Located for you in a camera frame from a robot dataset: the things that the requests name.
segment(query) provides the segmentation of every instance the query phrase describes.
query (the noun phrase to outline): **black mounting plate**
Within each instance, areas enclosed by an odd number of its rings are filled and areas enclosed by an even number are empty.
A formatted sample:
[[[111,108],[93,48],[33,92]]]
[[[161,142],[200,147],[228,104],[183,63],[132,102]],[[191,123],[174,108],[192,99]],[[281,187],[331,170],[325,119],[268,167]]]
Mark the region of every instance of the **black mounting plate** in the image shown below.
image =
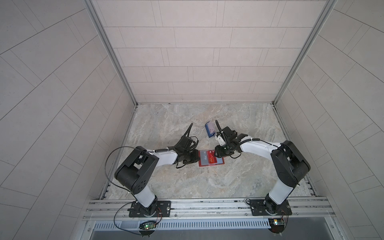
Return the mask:
[[[155,214],[152,217],[157,217],[157,212],[162,214],[163,217],[169,217],[170,216],[170,201],[158,201],[157,207],[160,208],[161,213],[158,209],[156,209]],[[149,217],[145,216],[144,213],[140,212],[139,203],[132,203],[131,208],[129,210],[129,217]]]
[[[251,206],[252,216],[273,216],[266,211],[264,199],[251,199],[249,205]],[[292,215],[291,207],[287,200],[284,200],[284,202],[280,204],[277,215],[281,215],[281,210],[285,212],[285,215]]]

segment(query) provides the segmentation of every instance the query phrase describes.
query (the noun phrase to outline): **side wall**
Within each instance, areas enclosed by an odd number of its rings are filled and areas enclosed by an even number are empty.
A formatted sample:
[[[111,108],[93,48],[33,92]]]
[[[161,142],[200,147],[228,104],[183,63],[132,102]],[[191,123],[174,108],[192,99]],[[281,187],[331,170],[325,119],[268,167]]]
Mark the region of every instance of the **side wall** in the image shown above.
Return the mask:
[[[2,0],[0,26],[0,239],[67,240],[134,105],[81,0]]]
[[[277,109],[349,239],[384,239],[384,2],[339,0]]]
[[[138,102],[271,102],[325,1],[93,4]]]

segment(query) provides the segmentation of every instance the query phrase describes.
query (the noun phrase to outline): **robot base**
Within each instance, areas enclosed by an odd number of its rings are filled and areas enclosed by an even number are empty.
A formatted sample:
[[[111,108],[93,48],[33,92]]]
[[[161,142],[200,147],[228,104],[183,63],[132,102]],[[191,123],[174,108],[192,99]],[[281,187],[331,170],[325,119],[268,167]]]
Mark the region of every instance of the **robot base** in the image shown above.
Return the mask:
[[[134,202],[129,209],[129,217],[156,217],[157,213],[159,213],[159,216],[161,214],[163,217],[170,216],[170,201],[158,201],[157,207],[160,208],[161,212],[156,208],[156,211],[152,216],[146,216],[145,213],[140,210],[140,204]]]
[[[267,207],[264,205],[264,200],[251,199],[249,202],[249,206],[251,206],[252,216],[271,216],[267,211]],[[280,215],[284,212],[284,215],[292,215],[291,207],[287,200],[284,200],[282,204],[280,204],[276,210],[275,215]]]

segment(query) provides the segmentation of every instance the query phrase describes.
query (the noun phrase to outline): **marble floor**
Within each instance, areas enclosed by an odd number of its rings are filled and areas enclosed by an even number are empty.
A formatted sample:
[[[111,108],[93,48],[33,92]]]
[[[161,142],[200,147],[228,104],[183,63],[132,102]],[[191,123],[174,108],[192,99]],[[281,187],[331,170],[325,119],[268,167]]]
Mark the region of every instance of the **marble floor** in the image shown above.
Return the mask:
[[[199,138],[198,150],[214,149],[217,141],[208,138],[205,123],[217,119],[220,126],[229,126],[270,142],[285,140],[269,103],[253,104],[143,104],[139,105],[126,146],[159,149],[174,145],[193,122],[191,136]],[[119,164],[132,150],[125,148]],[[277,180],[272,161],[242,153],[237,159],[225,158],[225,164],[199,167],[198,163],[176,169],[175,165],[157,167],[148,186],[164,198],[264,197]],[[301,184],[291,196],[310,196]],[[108,187],[106,199],[133,199],[127,191]]]

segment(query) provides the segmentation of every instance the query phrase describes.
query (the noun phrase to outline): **metal corner post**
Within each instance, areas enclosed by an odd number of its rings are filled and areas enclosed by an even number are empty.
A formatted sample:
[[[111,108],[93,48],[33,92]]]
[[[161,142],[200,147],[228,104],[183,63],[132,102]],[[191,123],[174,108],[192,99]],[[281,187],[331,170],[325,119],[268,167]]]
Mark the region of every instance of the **metal corner post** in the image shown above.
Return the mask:
[[[100,19],[96,13],[96,10],[92,4],[92,0],[83,0],[83,2],[84,2],[85,8],[87,9],[89,16],[91,17],[93,25],[95,26],[96,31],[99,34],[101,42],[105,46],[105,49],[107,50],[108,55],[111,57],[112,64],[113,64],[117,74],[119,75],[119,77],[120,77],[121,81],[123,82],[126,90],[128,91],[128,94],[131,97],[133,104],[135,105],[135,107],[137,107],[137,101],[133,95],[131,88],[129,87],[127,78],[125,77],[124,72],[120,66],[120,63],[119,63],[119,61],[118,61],[118,59],[117,59],[117,57],[113,51],[112,45],[108,40],[107,34],[104,31],[103,25],[101,24]]]
[[[287,89],[290,81],[292,80],[293,76],[297,72],[297,69],[299,69],[300,64],[304,60],[304,57],[307,55],[307,53],[308,53],[309,49],[311,48],[314,40],[316,39],[321,28],[323,27],[325,21],[327,20],[327,18],[331,14],[332,9],[333,9],[334,5],[336,4],[336,2],[337,2],[337,0],[328,0],[325,3],[323,10],[321,11],[319,17],[317,18],[310,34],[308,35],[308,38],[305,41],[303,47],[301,48],[299,54],[297,55],[297,58],[296,58],[295,62],[293,63],[287,77],[285,78],[279,92],[277,93],[276,98],[273,100],[274,105],[276,105],[280,101],[281,96],[283,95],[284,91]]]

